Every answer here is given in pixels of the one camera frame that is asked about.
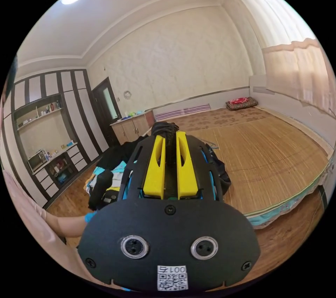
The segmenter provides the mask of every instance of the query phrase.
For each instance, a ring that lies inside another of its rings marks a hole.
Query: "ceiling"
[[[154,19],[218,4],[219,0],[79,0],[63,5],[59,0],[18,50],[17,78],[86,67],[121,38]]]

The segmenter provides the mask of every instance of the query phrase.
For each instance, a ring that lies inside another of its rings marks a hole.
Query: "pillow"
[[[229,110],[240,110],[240,109],[246,109],[246,108],[251,108],[253,106],[258,105],[257,100],[255,100],[253,97],[247,97],[242,99],[242,103],[236,104],[237,100],[233,100],[232,103],[231,101],[226,102],[226,107]]]

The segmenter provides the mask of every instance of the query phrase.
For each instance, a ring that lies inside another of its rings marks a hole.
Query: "door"
[[[103,135],[110,147],[117,145],[119,142],[110,124],[121,119],[121,114],[113,94],[110,79],[106,78],[102,81],[92,90],[92,93],[98,111],[97,120]]]
[[[138,116],[134,118],[133,123],[139,136],[143,136],[149,129],[146,116]]]
[[[119,140],[120,145],[122,145],[123,143],[128,141],[122,124],[114,123],[112,128],[113,128],[113,131],[114,131],[117,139]]]
[[[133,121],[125,120],[122,122],[122,127],[126,133],[128,141],[135,141],[139,138],[137,131],[135,130],[135,126]]]

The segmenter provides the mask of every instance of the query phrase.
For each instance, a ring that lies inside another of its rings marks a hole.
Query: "curtain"
[[[262,48],[266,88],[336,117],[336,79],[302,17],[284,0],[239,0]]]

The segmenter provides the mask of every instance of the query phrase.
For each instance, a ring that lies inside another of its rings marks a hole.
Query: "wall cabinet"
[[[120,145],[143,136],[155,123],[153,111],[111,124]]]

